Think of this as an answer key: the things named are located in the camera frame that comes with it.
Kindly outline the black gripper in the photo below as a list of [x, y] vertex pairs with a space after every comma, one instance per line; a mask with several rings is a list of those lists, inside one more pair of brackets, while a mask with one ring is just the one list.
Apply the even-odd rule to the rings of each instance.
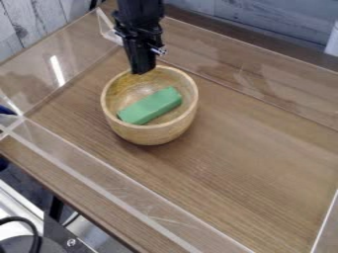
[[157, 56], [167, 53], [163, 44], [165, 0], [118, 0], [113, 12], [117, 35], [123, 47], [134, 74], [146, 74], [157, 67]]

